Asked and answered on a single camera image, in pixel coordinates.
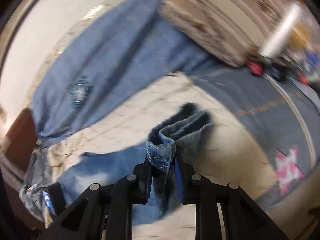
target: folded denim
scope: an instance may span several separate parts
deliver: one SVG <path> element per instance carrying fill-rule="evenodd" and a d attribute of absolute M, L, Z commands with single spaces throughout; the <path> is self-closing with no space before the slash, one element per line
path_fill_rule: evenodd
<path fill-rule="evenodd" d="M 145 143 L 109 154 L 84 153 L 80 162 L 57 180 L 67 204 L 92 183 L 109 185 L 132 173 L 147 155 L 155 167 L 150 198 L 147 205 L 133 206 L 132 223 L 149 224 L 160 219 L 180 204 L 173 171 L 176 152 L 180 151 L 184 161 L 193 164 L 210 127 L 210 115 L 195 104 L 186 103 L 177 114 L 154 127 Z"/>

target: metal screw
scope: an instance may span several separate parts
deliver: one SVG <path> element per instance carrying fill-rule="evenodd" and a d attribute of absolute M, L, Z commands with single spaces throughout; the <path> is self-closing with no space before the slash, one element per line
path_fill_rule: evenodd
<path fill-rule="evenodd" d="M 238 184 L 235 184 L 235 183 L 229 183 L 229 188 L 231 189 L 237 189 L 239 187 Z"/>
<path fill-rule="evenodd" d="M 137 176 L 134 175 L 134 174 L 129 174 L 129 175 L 127 176 L 127 180 L 128 180 L 128 181 L 135 180 L 136 178 L 137 178 Z"/>
<path fill-rule="evenodd" d="M 193 180 L 201 180 L 201 175 L 199 174 L 193 174 L 191 177 Z"/>
<path fill-rule="evenodd" d="M 100 187 L 98 183 L 93 183 L 90 185 L 90 190 L 94 191 L 97 190 Z"/>

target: white tube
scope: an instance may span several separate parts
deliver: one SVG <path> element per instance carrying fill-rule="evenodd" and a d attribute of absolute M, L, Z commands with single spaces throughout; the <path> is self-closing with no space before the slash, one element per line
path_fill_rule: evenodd
<path fill-rule="evenodd" d="M 293 2 L 287 13 L 281 19 L 274 32 L 265 40 L 258 53 L 264 57 L 278 56 L 288 43 L 292 28 L 298 23 L 302 15 L 302 7 L 299 2 Z"/>

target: pink and white star patch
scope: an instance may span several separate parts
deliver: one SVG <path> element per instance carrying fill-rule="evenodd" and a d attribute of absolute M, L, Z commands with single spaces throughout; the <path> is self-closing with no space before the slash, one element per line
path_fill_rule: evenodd
<path fill-rule="evenodd" d="M 276 150 L 276 176 L 279 182 L 280 194 L 284 196 L 294 179 L 303 178 L 302 172 L 297 167 L 298 146 L 294 145 L 289 149 L 289 155 Z"/>

